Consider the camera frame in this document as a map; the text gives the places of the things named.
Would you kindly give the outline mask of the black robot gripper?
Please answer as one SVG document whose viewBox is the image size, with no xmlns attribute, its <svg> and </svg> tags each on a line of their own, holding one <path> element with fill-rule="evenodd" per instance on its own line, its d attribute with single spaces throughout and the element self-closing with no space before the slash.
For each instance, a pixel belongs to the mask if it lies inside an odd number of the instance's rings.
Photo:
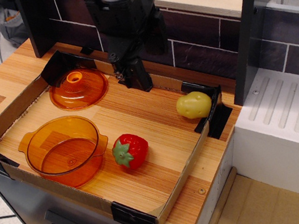
<svg viewBox="0 0 299 224">
<path fill-rule="evenodd" d="M 97 30 L 108 38 L 108 59 L 118 83 L 150 91 L 152 79 L 137 56 L 143 49 L 151 55 L 168 52 L 165 21 L 155 0 L 84 1 Z"/>
</svg>

